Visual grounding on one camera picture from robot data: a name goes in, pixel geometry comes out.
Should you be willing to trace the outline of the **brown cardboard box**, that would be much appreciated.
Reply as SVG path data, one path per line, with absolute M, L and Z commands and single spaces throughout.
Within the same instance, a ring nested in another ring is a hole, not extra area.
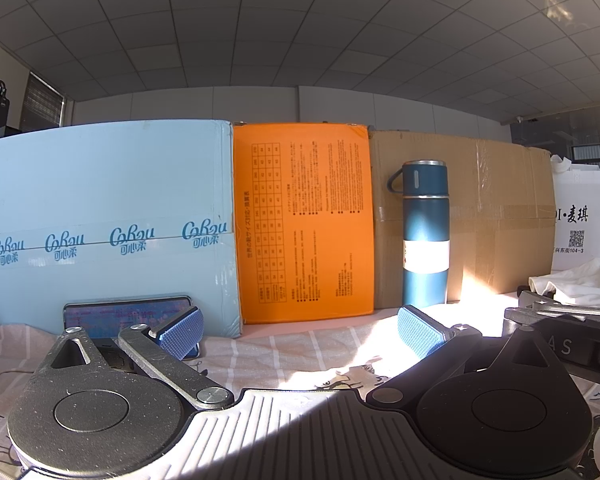
M 437 133 L 374 131 L 376 308 L 402 301 L 402 185 L 387 183 L 404 162 L 416 159 L 441 160 L 449 171 L 449 300 L 476 290 L 514 292 L 532 276 L 550 272 L 556 206 L 548 151 Z

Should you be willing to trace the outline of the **orange printed box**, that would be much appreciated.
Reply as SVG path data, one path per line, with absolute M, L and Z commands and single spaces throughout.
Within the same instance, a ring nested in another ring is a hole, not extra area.
M 235 127 L 234 211 L 245 323 L 373 312 L 366 127 L 301 122 Z

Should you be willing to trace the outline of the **white folded cloth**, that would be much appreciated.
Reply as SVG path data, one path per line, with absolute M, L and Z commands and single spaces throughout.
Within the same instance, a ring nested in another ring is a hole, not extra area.
M 561 304 L 600 308 L 600 258 L 575 268 L 529 278 L 532 292 L 551 292 Z

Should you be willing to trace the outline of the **light blue tissue carton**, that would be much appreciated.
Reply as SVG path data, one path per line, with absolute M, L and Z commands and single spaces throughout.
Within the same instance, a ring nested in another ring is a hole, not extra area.
M 57 333 L 69 304 L 186 297 L 242 331 L 234 131 L 102 122 L 0 139 L 0 325 Z

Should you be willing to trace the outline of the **blue thermos bottle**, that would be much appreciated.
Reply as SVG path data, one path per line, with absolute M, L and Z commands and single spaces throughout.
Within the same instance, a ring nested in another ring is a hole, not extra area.
M 448 167 L 437 159 L 404 162 L 387 188 L 402 197 L 402 300 L 419 309 L 443 304 L 450 270 Z

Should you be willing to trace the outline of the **white printed tote bag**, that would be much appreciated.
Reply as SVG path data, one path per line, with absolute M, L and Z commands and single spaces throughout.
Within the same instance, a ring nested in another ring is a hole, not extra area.
M 553 271 L 600 258 L 600 167 L 550 158 L 556 206 Z

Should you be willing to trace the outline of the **black smartphone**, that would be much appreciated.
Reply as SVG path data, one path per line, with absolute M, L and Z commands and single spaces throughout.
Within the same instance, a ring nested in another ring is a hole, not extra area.
M 179 360 L 199 356 L 204 315 L 189 296 L 67 304 L 65 328 L 79 326 L 96 344 L 108 346 L 120 330 L 145 324 L 149 337 Z

